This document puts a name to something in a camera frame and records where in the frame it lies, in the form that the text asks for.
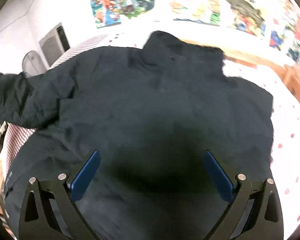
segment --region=bed sheet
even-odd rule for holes
[[[75,55],[102,46],[142,48],[146,37],[131,38],[126,33],[114,33],[94,37],[64,53],[51,68]],[[224,60],[223,73],[229,77],[249,80],[273,95],[271,121],[274,141],[270,156],[270,168],[278,189],[286,240],[300,223],[300,103],[288,91],[271,68],[259,65],[256,68]],[[6,177],[13,158],[27,139],[35,132],[10,125],[4,141],[2,166]]]

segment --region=wooden bed frame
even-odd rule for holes
[[[183,41],[200,46],[213,46],[211,44],[200,43],[197,41]],[[240,63],[248,67],[256,67],[257,65],[265,65],[270,67],[280,77],[287,89],[292,93],[292,95],[295,96],[295,98],[300,103],[300,65],[298,63],[295,63],[292,66],[280,66],[268,59],[261,58],[256,55],[240,52],[231,48],[220,48],[225,54],[225,59]]]

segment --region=jacket sleeve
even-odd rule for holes
[[[0,73],[0,118],[25,128],[45,126],[58,117],[59,101],[73,87],[57,69],[30,78]]]

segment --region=bed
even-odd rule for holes
[[[71,57],[101,46],[142,48],[145,38],[130,38],[129,34],[114,33],[91,38],[64,53],[52,68]],[[209,45],[198,41],[185,42]],[[242,53],[227,47],[223,73],[249,80],[274,97],[271,120],[274,128],[274,141],[270,163],[282,206],[284,239],[288,239],[300,225],[300,65],[279,65],[271,60]],[[2,150],[3,179],[9,176],[8,170],[13,158],[35,132],[10,124]]]

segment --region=silver screw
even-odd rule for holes
[[[274,184],[273,179],[270,179],[270,178],[269,178],[269,179],[267,179],[267,181],[268,181],[269,184]]]
[[[35,181],[36,181],[36,178],[35,178],[35,177],[32,177],[32,178],[29,179],[29,182],[30,182],[31,184],[34,184]]]
[[[239,174],[238,175],[238,179],[239,180],[245,180],[247,177],[246,177],[246,175],[244,175],[244,174]]]
[[[64,174],[64,173],[61,173],[61,174],[58,176],[58,179],[60,179],[60,180],[64,180],[66,177],[67,177],[67,175],[66,175],[66,174]]]

